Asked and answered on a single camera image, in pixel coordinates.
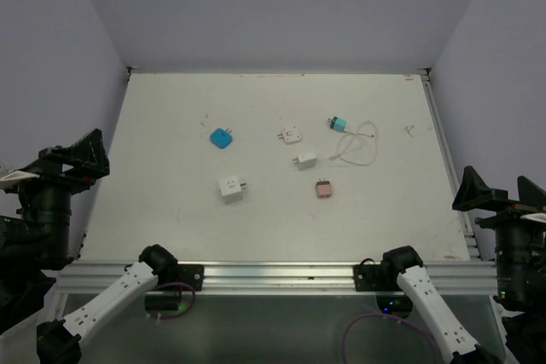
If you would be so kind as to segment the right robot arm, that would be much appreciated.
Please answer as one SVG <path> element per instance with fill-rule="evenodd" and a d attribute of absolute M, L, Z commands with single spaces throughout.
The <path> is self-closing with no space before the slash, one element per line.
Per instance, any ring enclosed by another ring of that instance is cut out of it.
<path fill-rule="evenodd" d="M 517 179 L 519 198 L 489 187 L 467 166 L 452 202 L 455 211 L 482 210 L 491 217 L 476 223 L 496 237 L 497 294 L 494 300 L 513 316 L 501 320 L 505 345 L 519 363 L 545 361 L 545 191 L 525 176 Z M 401 289 L 427 323 L 446 363 L 498 363 L 479 345 L 438 293 L 411 246 L 384 253 L 380 279 Z"/>

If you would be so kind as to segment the white cube charger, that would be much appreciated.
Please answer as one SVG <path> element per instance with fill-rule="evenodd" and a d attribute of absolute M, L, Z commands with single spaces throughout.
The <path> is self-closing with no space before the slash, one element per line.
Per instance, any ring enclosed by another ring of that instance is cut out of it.
<path fill-rule="evenodd" d="M 317 154 L 315 152 L 300 153 L 293 159 L 293 164 L 299 171 L 313 168 L 317 165 Z"/>

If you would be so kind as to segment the blue plug adapter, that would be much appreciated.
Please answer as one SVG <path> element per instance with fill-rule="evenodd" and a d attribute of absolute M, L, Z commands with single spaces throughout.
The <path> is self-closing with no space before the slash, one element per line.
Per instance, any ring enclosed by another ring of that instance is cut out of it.
<path fill-rule="evenodd" d="M 233 141 L 230 129 L 217 128 L 209 135 L 210 142 L 219 149 L 225 149 Z"/>

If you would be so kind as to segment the white cube power socket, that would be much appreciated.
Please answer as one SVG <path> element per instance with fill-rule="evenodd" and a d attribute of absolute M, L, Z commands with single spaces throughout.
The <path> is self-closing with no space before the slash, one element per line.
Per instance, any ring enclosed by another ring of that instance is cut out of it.
<path fill-rule="evenodd" d="M 247 188 L 247 184 L 237 175 L 233 175 L 219 179 L 218 187 L 222 201 L 228 205 L 243 199 L 243 192 Z"/>

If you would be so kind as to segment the brown USB charger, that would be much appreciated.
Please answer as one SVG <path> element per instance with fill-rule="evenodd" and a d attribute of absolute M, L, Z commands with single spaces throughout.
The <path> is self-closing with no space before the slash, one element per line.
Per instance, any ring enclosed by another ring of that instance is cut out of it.
<path fill-rule="evenodd" d="M 316 195 L 319 199 L 330 198 L 333 194 L 331 181 L 327 179 L 319 179 L 315 185 Z"/>

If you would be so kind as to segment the white plug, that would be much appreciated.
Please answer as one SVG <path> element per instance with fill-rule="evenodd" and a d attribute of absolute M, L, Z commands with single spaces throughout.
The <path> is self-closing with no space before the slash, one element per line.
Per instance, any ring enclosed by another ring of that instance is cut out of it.
<path fill-rule="evenodd" d="M 302 140 L 302 134 L 297 125 L 288 125 L 281 129 L 277 135 L 285 144 L 294 144 Z"/>

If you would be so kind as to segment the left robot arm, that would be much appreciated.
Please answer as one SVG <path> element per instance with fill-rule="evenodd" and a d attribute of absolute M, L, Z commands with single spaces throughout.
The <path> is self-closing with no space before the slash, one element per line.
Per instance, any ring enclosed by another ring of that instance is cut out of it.
<path fill-rule="evenodd" d="M 110 172 L 102 131 L 69 147 L 41 150 L 35 161 L 1 178 L 1 189 L 20 201 L 16 217 L 1 218 L 1 361 L 76 363 L 82 348 L 137 297 L 172 287 L 177 259 L 164 247 L 146 247 L 112 285 L 84 307 L 40 323 L 44 299 L 69 255 L 72 197 Z"/>

